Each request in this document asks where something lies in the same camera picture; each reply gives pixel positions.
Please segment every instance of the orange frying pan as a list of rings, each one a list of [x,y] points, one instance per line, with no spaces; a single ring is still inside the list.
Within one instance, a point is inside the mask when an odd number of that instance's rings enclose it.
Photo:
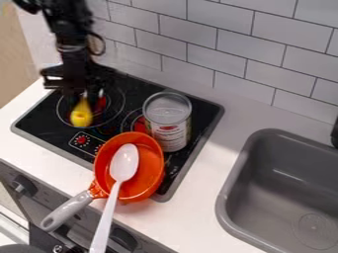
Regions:
[[[108,140],[94,162],[95,179],[88,190],[62,204],[42,220],[44,231],[54,231],[93,200],[107,198],[115,181],[110,175],[111,160],[124,144],[137,146],[139,165],[136,174],[121,186],[119,200],[123,203],[139,202],[149,198],[159,187],[164,176],[163,152],[155,139],[149,135],[130,131]]]

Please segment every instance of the yellow fruit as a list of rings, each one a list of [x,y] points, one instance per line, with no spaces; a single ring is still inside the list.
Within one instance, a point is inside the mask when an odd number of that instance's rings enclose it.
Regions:
[[[88,127],[93,122],[93,114],[86,98],[81,98],[75,106],[70,121],[75,127]]]

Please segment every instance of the subway tile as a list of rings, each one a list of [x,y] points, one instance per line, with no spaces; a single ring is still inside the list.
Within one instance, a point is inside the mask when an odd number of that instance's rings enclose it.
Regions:
[[[188,44],[188,61],[220,72],[244,76],[245,59],[220,51]]]
[[[338,83],[318,79],[312,98],[338,106]]]
[[[281,90],[276,92],[274,106],[329,124],[334,124],[338,114],[338,107]]]
[[[216,29],[184,20],[160,17],[161,35],[215,48]]]
[[[253,11],[208,1],[188,1],[188,19],[218,28],[250,34]]]
[[[285,46],[228,31],[218,32],[217,49],[239,56],[280,65]]]
[[[302,73],[338,81],[338,58],[288,46],[283,66]]]
[[[214,88],[219,91],[233,92],[269,105],[272,102],[275,91],[274,88],[219,72],[215,75]]]
[[[112,21],[158,33],[157,14],[115,3],[109,3],[109,7]]]
[[[253,35],[324,52],[332,29],[307,22],[256,13]]]
[[[87,0],[88,8],[93,12],[94,17],[109,20],[109,12],[106,0]]]
[[[109,1],[114,2],[114,3],[118,3],[118,4],[131,5],[130,0],[109,0]]]
[[[310,95],[315,80],[311,76],[251,60],[248,62],[246,78],[304,96]]]
[[[161,58],[159,54],[119,42],[117,42],[117,48],[118,57],[161,70]]]
[[[212,86],[213,71],[181,60],[163,56],[163,71],[181,75],[205,86]]]
[[[184,42],[178,42],[169,38],[154,35],[137,30],[137,46],[155,51],[174,58],[186,59],[187,46]]]
[[[296,18],[322,25],[338,27],[337,0],[299,0]]]
[[[149,11],[186,18],[186,0],[133,0],[132,5]]]
[[[95,20],[94,31],[99,35],[114,41],[135,44],[133,28],[124,25],[104,20]]]
[[[94,59],[100,64],[114,67],[112,62],[115,61],[117,55],[118,49],[116,48],[115,42],[106,40],[106,52],[103,55],[94,56]]]
[[[338,56],[338,30],[335,29],[327,53]]]
[[[224,4],[291,17],[296,0],[221,0]]]

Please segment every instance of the sink basin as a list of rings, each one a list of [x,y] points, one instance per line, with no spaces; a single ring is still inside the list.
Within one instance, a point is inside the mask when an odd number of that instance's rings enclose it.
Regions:
[[[267,252],[338,252],[338,151],[277,129],[246,141],[215,212],[231,235]]]

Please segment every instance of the spoon handle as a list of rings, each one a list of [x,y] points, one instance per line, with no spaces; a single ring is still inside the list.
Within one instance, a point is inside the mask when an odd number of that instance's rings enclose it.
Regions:
[[[109,195],[108,201],[106,203],[105,209],[102,213],[98,227],[90,246],[89,253],[105,253],[108,237],[111,231],[112,218],[114,214],[114,209],[118,200],[119,190],[121,182],[116,182],[113,186],[113,189]]]

